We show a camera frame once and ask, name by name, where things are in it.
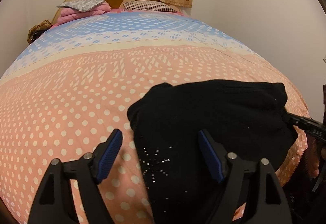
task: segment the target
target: striped pillow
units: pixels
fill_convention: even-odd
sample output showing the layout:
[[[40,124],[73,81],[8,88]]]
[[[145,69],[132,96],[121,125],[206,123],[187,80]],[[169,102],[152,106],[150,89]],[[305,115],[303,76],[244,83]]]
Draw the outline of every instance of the striped pillow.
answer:
[[[137,0],[123,4],[126,11],[154,11],[176,13],[169,5],[151,0]]]

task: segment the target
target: black garment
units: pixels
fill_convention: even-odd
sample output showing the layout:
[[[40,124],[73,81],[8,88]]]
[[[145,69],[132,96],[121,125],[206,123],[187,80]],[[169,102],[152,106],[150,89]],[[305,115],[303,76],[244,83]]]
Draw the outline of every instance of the black garment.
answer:
[[[156,85],[128,109],[156,224],[204,224],[223,190],[212,180],[197,133],[206,128],[242,159],[268,158],[275,170],[297,138],[281,116],[281,83],[212,80]]]

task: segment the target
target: blue gripper pad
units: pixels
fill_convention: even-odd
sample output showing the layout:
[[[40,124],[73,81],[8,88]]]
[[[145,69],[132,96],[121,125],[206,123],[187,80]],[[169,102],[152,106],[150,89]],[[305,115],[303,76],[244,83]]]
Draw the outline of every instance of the blue gripper pad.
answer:
[[[121,145],[122,132],[114,129],[106,142],[100,143],[94,150],[93,155],[95,158],[91,170],[97,184],[100,184],[108,177]]]
[[[226,150],[205,129],[198,132],[198,143],[212,178],[221,183],[227,176]]]

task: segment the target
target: pillow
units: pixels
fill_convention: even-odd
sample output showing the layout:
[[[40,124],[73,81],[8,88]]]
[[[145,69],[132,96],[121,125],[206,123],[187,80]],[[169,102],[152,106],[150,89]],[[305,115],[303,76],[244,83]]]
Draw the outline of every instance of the pillow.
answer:
[[[100,5],[106,0],[72,0],[68,2],[61,3],[58,8],[71,8],[80,12],[87,12],[90,9]]]
[[[169,5],[151,0],[137,0],[126,2],[123,4],[127,11],[154,11],[154,12],[170,12],[175,13],[176,11],[172,9]]]

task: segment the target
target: peach polka dot fabric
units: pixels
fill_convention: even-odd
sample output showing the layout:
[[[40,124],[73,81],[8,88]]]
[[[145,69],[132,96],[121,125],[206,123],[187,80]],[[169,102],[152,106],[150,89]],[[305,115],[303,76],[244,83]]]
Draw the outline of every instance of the peach polka dot fabric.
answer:
[[[91,19],[105,22],[102,15]],[[80,20],[75,26],[87,26],[86,21]],[[66,31],[60,26],[51,29],[52,34],[32,47],[44,57],[38,59],[27,49],[32,62],[17,61],[0,80],[0,196],[21,224],[27,224],[35,193],[51,160],[75,160],[92,152],[114,128],[122,131],[123,145],[108,178],[99,185],[102,198],[116,224],[154,223],[127,109],[156,84],[210,79],[282,82],[289,98],[286,109],[308,116],[294,85],[232,39],[222,43],[202,34],[204,41],[199,34],[192,34],[182,40],[176,39],[181,32],[168,30],[161,31],[161,36],[170,33],[169,38],[160,39],[158,33],[148,30],[148,36],[138,32],[144,37],[141,40],[130,40],[128,32],[123,32],[127,40],[118,41],[113,38],[117,32],[112,32],[110,36],[81,36],[82,45],[73,39],[62,40],[62,46],[72,46],[70,49],[61,50],[62,46],[52,43],[73,26],[62,27]],[[201,23],[198,28],[214,30]],[[95,36],[111,42],[96,42],[92,39]],[[49,48],[37,51],[45,40]],[[50,47],[56,52],[51,54]],[[307,148],[305,133],[298,130],[298,134],[276,172],[282,185],[290,179]],[[76,181],[72,181],[72,192],[79,222],[87,224]],[[237,210],[235,218],[241,217],[242,210]]]

